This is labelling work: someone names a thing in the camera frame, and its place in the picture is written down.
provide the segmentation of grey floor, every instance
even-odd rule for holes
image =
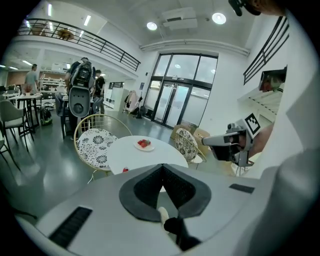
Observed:
[[[8,135],[13,156],[21,172],[7,152],[3,155],[9,165],[2,157],[0,158],[0,179],[7,190],[9,202],[16,209],[29,212],[38,218],[86,186],[93,171],[79,159],[70,136],[63,140],[60,118],[55,111],[51,114],[53,124],[36,128],[36,133],[33,135],[34,142],[30,135],[26,136],[29,153],[25,148],[23,137],[17,136],[17,145],[11,134]],[[133,135],[157,138],[174,146],[174,140],[170,139],[172,130],[166,127],[108,109],[106,114],[120,119]],[[192,164],[189,167],[196,171],[223,174],[221,163],[211,153],[207,155],[207,162]],[[103,173],[96,175],[96,178],[104,177]],[[158,202],[168,209],[170,217],[176,215],[176,209],[166,193],[161,193]],[[25,218],[35,223],[32,218]]]

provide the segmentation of glass door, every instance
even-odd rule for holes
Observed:
[[[157,99],[153,121],[169,128],[178,124],[187,106],[191,88],[187,84],[164,81]]]

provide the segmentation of round white table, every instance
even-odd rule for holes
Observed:
[[[134,143],[145,139],[154,147],[152,151],[142,151]],[[129,171],[157,164],[174,164],[188,168],[184,156],[173,146],[159,139],[147,136],[127,136],[117,139],[108,149],[108,164],[113,174],[121,174],[127,167]]]

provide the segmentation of balcony railing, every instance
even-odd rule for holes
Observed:
[[[263,66],[265,66],[269,60],[271,60],[271,58],[284,45],[288,38],[288,19],[286,17],[279,17],[262,49],[259,51],[247,70],[243,73],[243,85],[253,78],[263,68]]]
[[[137,71],[140,64],[140,61],[113,43],[79,27],[56,20],[29,18],[23,22],[17,31],[17,36],[26,35],[55,38],[75,43],[106,55],[134,71]]]

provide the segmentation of fluorescent light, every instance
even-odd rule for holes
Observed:
[[[150,30],[156,30],[157,29],[157,24],[154,22],[149,22],[146,27]]]
[[[49,4],[48,4],[48,15],[49,15],[49,16],[51,16],[51,14],[52,14],[52,13],[51,13],[51,10],[52,10],[52,4],[49,3]]]
[[[214,13],[214,14],[212,15],[212,20],[213,20],[215,23],[221,25],[221,24],[226,23],[226,20],[227,20],[227,19],[226,19],[226,16],[224,16],[222,13],[216,12],[216,13]]]
[[[28,64],[29,66],[32,66],[32,64],[30,62],[26,61],[26,60],[23,60],[22,62],[25,63],[25,64]]]
[[[88,15],[88,16],[86,17],[86,19],[85,19],[85,22],[84,22],[84,25],[85,25],[85,26],[88,25],[90,19],[91,19],[91,16]]]

